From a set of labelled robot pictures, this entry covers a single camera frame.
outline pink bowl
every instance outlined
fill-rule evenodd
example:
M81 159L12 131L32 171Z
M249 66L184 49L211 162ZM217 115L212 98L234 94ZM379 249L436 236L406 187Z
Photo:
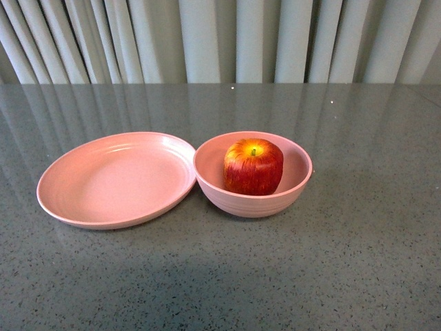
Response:
M265 196L236 194L223 184L223 159L228 147L239 139L262 138L283 152L283 176L275 193ZM220 209L240 217L266 217L290 206L312 174L312 161L299 145L275 134L256 131L231 132L203 143L193 158L196 179L207 198Z

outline red apple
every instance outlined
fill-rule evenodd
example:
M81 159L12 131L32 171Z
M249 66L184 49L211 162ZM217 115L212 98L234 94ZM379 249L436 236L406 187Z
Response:
M241 139L228 148L223 178L230 192L246 195L273 194L283 173L283 153L266 139Z

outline gray countertop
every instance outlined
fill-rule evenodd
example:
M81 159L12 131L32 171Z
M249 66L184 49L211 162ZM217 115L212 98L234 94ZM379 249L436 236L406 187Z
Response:
M441 330L441 87L0 86L0 330ZM43 171L130 131L195 148L225 132L299 143L313 176L264 219L198 184L121 230L46 214Z

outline plate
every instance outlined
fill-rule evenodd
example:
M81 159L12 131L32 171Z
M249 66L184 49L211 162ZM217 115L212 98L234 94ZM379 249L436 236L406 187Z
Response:
M126 228L172 209L196 183L195 149L158 132L116 134L85 143L41 176L37 199L80 228Z

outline curtain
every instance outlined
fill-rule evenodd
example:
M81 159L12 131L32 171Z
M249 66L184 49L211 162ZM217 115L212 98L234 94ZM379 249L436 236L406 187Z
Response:
M0 1L0 83L441 83L441 0Z

